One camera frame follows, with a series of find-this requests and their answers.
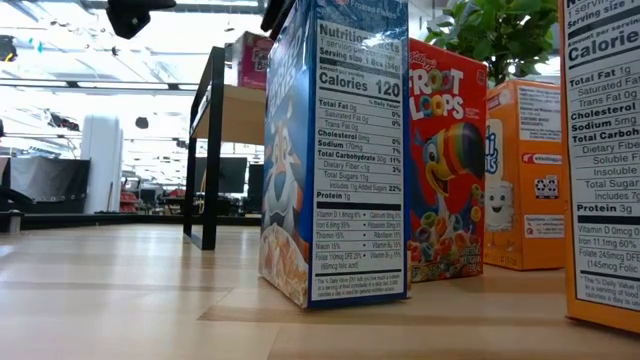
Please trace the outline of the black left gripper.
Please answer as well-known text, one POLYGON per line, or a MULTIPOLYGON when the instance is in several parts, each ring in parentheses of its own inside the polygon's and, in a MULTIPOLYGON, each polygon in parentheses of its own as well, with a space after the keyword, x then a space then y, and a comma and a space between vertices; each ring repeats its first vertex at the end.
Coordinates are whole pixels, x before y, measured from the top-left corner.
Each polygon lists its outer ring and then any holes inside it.
POLYGON ((107 0, 105 11, 115 34, 132 39, 150 22, 151 11, 175 6, 175 0, 107 0))

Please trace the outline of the blue Frosted Flakes cereal box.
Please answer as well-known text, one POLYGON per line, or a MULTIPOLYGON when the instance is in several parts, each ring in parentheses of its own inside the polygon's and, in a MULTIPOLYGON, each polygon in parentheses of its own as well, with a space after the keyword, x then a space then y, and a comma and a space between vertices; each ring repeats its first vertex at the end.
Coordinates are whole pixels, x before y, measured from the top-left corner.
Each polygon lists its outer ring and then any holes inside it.
POLYGON ((295 0, 270 51, 260 275, 302 308, 408 295, 407 0, 295 0))

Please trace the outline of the red Froot Loops cereal box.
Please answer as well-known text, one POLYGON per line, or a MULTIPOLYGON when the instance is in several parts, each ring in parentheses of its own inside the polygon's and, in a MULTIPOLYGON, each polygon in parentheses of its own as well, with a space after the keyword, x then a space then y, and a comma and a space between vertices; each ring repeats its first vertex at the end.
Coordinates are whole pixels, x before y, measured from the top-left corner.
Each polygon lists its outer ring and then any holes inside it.
POLYGON ((487 67, 409 42, 409 277, 483 272, 487 67))

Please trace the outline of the orange Mini Wheats cereal box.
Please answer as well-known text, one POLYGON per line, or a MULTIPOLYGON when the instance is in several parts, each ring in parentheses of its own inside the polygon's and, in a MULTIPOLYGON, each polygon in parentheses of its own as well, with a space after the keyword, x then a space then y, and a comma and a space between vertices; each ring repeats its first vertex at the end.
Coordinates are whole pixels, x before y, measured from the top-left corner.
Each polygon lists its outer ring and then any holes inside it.
POLYGON ((568 185, 560 87, 509 80, 488 92, 484 262, 565 266, 568 185))
POLYGON ((569 317, 640 334, 640 0, 559 0, 569 317))

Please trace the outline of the pink Raisin Bran cereal box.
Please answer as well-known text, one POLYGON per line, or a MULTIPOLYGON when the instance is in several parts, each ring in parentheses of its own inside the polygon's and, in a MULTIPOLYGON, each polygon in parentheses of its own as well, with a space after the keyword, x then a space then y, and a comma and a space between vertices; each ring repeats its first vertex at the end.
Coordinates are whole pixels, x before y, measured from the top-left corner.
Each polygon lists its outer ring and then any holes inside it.
POLYGON ((244 32, 225 48, 225 83, 264 90, 272 45, 266 36, 244 32))

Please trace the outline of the white pillar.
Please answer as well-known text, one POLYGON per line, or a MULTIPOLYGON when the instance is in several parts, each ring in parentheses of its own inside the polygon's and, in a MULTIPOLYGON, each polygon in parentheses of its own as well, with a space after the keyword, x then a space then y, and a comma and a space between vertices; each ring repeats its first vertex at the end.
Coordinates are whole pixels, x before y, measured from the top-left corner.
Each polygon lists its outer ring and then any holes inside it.
POLYGON ((122 153, 120 119, 112 114, 86 115, 81 139, 81 159, 90 162, 86 214, 120 211, 122 153))

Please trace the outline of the black computer monitor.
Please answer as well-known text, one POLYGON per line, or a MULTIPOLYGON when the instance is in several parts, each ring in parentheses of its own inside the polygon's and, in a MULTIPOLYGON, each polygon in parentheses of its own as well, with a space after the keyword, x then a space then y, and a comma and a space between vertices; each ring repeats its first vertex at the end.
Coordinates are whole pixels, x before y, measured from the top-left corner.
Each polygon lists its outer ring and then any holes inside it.
MULTIPOLYGON (((221 157, 218 192, 222 194, 242 194, 244 192, 248 168, 245 157, 221 157)), ((206 191, 207 158, 197 157, 195 162, 195 189, 206 191)))

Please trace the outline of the black draped table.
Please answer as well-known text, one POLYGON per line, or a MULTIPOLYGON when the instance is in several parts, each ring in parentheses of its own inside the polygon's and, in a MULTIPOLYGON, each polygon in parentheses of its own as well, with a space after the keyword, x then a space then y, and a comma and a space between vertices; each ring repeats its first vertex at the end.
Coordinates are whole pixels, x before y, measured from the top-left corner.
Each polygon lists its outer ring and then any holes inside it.
POLYGON ((29 199, 26 213, 82 214, 89 170, 89 160, 12 158, 10 188, 29 199))

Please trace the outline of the green leafy plant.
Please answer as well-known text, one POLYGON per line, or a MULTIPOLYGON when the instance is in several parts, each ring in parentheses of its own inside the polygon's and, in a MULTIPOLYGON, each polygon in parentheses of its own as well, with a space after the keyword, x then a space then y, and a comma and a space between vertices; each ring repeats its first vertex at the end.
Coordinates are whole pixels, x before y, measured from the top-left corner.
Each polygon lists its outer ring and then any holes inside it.
POLYGON ((557 0, 453 0, 424 41, 488 66, 489 80, 537 75, 554 48, 557 0))

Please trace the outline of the black frame wooden shelf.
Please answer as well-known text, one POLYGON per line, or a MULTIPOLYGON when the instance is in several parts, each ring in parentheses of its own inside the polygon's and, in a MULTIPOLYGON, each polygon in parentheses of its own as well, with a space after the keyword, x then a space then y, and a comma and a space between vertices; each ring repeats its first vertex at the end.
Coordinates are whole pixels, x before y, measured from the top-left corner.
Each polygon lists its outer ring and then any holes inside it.
POLYGON ((226 51, 212 47, 191 105, 186 190, 183 204, 183 237, 203 251, 214 250, 217 226, 257 226, 253 217, 218 215, 221 145, 224 142, 262 145, 264 143, 265 92, 229 85, 225 82, 226 51), (200 140, 207 142, 204 212, 200 235, 192 232, 193 200, 196 193, 196 152, 200 140))

